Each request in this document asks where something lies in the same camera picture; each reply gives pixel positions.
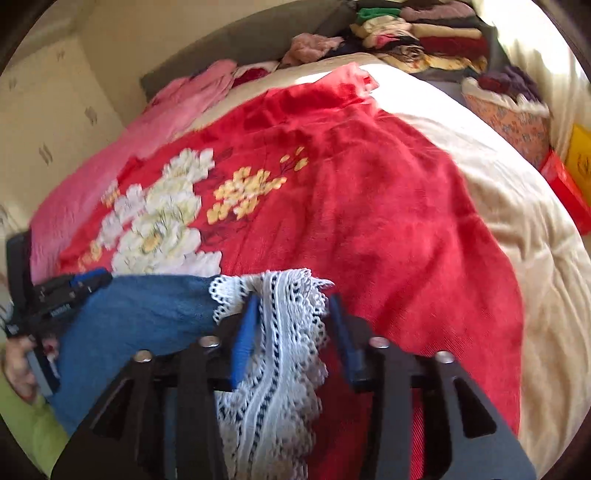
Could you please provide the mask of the left hand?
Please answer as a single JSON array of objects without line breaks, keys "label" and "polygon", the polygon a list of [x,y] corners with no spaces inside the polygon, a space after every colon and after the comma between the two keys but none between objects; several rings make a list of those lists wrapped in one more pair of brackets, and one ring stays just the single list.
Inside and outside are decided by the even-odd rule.
[{"label": "left hand", "polygon": [[1,399],[32,405],[39,396],[39,385],[27,355],[37,343],[29,337],[13,337],[1,348]]}]

